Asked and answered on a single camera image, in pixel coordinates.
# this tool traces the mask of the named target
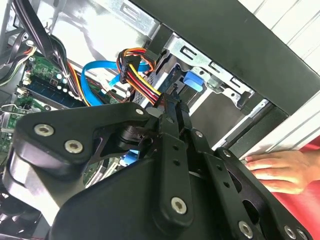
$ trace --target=red surface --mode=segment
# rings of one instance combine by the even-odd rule
[[[301,149],[302,152],[320,149],[320,136]],[[289,212],[320,240],[320,181],[310,183],[300,194],[273,193]]]

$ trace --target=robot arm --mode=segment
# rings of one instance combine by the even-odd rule
[[[88,163],[131,149],[136,163],[85,189]],[[24,116],[3,183],[42,212],[48,240],[312,239],[229,150],[210,149],[168,94],[147,110],[129,102]]]

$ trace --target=finger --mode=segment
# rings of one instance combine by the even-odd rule
[[[262,155],[252,155],[247,156],[245,160],[247,162],[253,162],[261,159],[279,159],[281,156],[279,156],[279,152],[273,152],[268,154],[262,154]]]
[[[251,161],[245,164],[250,170],[268,169],[268,168],[286,168],[290,167],[289,161],[279,158],[264,158],[256,161]]]
[[[297,173],[291,168],[264,168],[251,171],[252,174],[259,180],[283,180],[295,183]]]
[[[292,182],[282,180],[260,180],[260,182],[273,193],[300,194],[303,189]]]

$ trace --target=yellow wire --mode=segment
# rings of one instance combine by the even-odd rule
[[[70,69],[71,69],[72,72],[74,73],[75,81],[76,81],[76,84],[77,84],[77,86],[78,86],[80,95],[81,95],[82,99],[84,100],[84,103],[85,103],[87,106],[90,107],[91,105],[90,105],[90,104],[88,103],[88,101],[86,100],[85,95],[84,95],[84,93],[82,92],[82,89],[81,89],[81,87],[80,87],[79,79],[78,79],[78,76],[77,76],[77,74],[76,74],[75,69],[71,66],[70,63],[68,63],[68,64],[69,64]]]
[[[129,79],[126,80],[135,90],[137,90],[142,96],[144,96],[152,105],[155,105],[155,102],[152,101],[147,95],[145,95],[137,86],[135,86]]]
[[[157,91],[156,89],[154,89],[153,86],[151,86],[149,83],[147,83],[142,76],[140,76],[140,74],[137,72],[137,70],[135,70],[134,66],[132,64],[129,64],[129,67],[131,68],[131,70],[134,72],[134,74],[140,79],[141,82],[143,82],[146,86],[148,86],[148,88],[150,88],[152,91],[154,91],[156,94],[161,95],[161,93],[159,91]]]
[[[142,48],[142,47],[129,48],[126,51],[124,51],[123,55],[126,56],[127,53],[132,52],[132,51],[136,51],[136,50],[146,50],[146,49]]]

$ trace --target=silver screw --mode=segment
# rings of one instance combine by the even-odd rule
[[[174,123],[174,120],[171,117],[167,116],[166,119],[168,120],[169,123],[172,123],[172,124]]]
[[[291,239],[297,239],[294,231],[292,231],[291,228],[288,227],[287,225],[284,226],[284,231]]]
[[[83,151],[84,146],[77,140],[69,140],[65,142],[64,148],[71,154],[79,154]]]
[[[202,138],[204,135],[200,131],[195,131],[195,134],[199,137]]]
[[[212,86],[210,83],[207,83],[206,85],[207,85],[208,88],[214,89],[214,86]]]
[[[175,210],[178,214],[185,214],[187,212],[187,205],[180,197],[173,197],[171,199],[171,207]]]
[[[135,111],[136,111],[137,114],[140,114],[140,115],[144,114],[144,111],[142,111],[141,109],[137,108]]]
[[[296,231],[298,232],[300,237],[302,237],[303,240],[308,240],[308,237],[306,236],[306,234],[300,228],[297,228]]]
[[[252,239],[254,237],[251,227],[245,221],[240,221],[238,226],[240,231],[246,236],[247,239]]]
[[[223,150],[224,155],[226,155],[228,158],[231,157],[231,154],[227,150]]]
[[[34,127],[34,131],[36,134],[43,136],[43,137],[49,137],[55,133],[55,130],[52,126],[47,124],[38,124]]]

